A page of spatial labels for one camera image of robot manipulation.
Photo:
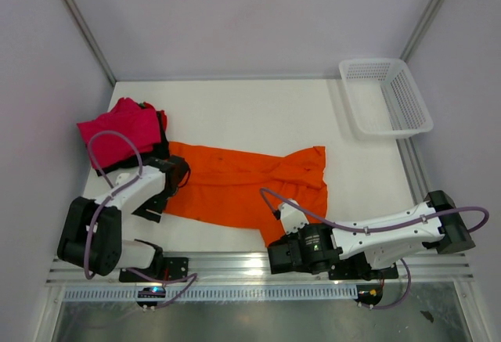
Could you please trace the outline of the orange t shirt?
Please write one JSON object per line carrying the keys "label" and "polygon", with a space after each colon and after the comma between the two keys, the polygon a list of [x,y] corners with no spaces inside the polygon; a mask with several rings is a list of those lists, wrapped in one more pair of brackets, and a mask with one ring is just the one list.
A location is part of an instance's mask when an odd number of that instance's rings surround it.
{"label": "orange t shirt", "polygon": [[285,232],[272,215],[280,201],[273,196],[262,197],[262,188],[326,217],[328,188],[323,179],[323,146],[284,157],[181,142],[171,142],[169,149],[188,163],[191,175],[168,201],[168,214],[225,227],[257,229],[266,245]]}

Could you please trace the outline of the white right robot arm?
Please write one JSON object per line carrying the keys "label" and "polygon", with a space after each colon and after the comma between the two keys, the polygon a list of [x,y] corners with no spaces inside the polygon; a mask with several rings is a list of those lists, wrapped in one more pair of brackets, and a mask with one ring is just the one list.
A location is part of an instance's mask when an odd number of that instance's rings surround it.
{"label": "white right robot arm", "polygon": [[283,236],[267,252],[273,275],[288,272],[332,280],[395,279],[402,258],[435,250],[458,254],[474,248],[461,210],[442,191],[428,193],[422,203],[405,211],[359,222],[317,218],[297,201],[280,198],[273,211]]}

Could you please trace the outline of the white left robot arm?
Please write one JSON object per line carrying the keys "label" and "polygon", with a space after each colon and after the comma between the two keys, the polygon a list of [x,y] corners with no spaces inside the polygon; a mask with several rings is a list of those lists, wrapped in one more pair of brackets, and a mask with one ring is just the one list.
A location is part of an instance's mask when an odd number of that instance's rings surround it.
{"label": "white left robot arm", "polygon": [[169,199],[190,175],[181,157],[149,158],[138,172],[95,199],[79,196],[67,212],[57,257],[84,270],[87,279],[106,276],[115,269],[139,278],[163,279],[163,250],[144,239],[122,237],[126,217],[158,223]]}

